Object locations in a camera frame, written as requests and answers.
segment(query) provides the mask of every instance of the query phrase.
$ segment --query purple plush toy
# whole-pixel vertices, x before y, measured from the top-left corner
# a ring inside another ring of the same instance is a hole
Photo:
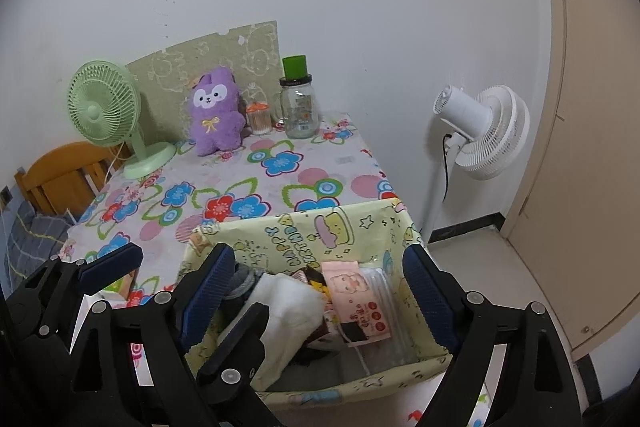
[[[198,156],[240,147],[240,131],[246,122],[238,112],[238,96],[231,71],[222,66],[205,74],[193,87],[189,113]]]

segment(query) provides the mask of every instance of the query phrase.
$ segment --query blue gripper pad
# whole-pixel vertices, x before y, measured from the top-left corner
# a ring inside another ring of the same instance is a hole
[[[200,267],[200,270],[207,268],[207,261],[212,255],[215,255],[215,253],[216,249],[214,248],[203,266]],[[235,267],[236,256],[234,251],[228,245],[224,245],[223,250],[211,264],[209,272],[204,275],[198,288],[193,293],[191,300],[182,312],[182,328],[178,341],[185,353],[191,346],[202,341],[213,317],[213,313],[218,309],[220,301],[222,301],[225,295],[229,280],[234,274]],[[191,274],[196,275],[195,272],[191,272],[185,275],[184,279],[187,279]]]
[[[411,292],[414,294],[415,301],[418,303],[424,319],[427,321],[433,338],[439,345],[446,347],[450,353],[455,354],[462,345],[462,341],[456,332],[456,314],[438,288],[423,259],[420,259],[423,256],[418,252],[427,257],[429,255],[420,245],[411,245],[404,250],[404,255],[402,256],[404,277]],[[432,269],[439,272],[431,259],[428,259],[428,263],[431,264]]]
[[[78,274],[78,289],[85,295],[93,295],[107,288],[142,264],[142,248],[129,243],[92,263],[82,266]]]

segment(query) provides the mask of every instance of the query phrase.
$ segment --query door frame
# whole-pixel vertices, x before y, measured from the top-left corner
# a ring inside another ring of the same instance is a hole
[[[518,217],[527,204],[529,194],[538,177],[538,172],[545,157],[546,148],[551,140],[551,131],[556,123],[556,112],[560,102],[560,89],[564,75],[564,55],[566,51],[566,0],[551,0],[551,54],[549,74],[546,81],[545,100],[542,106],[540,124],[533,143],[533,149],[527,167],[520,181],[520,187],[513,198],[507,212],[500,235],[508,239],[515,227]]]

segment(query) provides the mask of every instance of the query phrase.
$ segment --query wooden door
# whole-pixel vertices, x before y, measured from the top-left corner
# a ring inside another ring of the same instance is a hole
[[[579,358],[640,302],[640,2],[565,6],[556,121],[508,239]]]

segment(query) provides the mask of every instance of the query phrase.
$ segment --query white cloth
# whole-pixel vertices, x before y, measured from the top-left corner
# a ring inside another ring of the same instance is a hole
[[[251,386],[256,391],[266,391],[280,378],[308,336],[322,324],[325,301],[319,291],[293,277],[266,273],[260,277],[238,317],[222,331],[219,342],[256,302],[269,307],[269,322],[260,338],[264,344],[264,362]]]

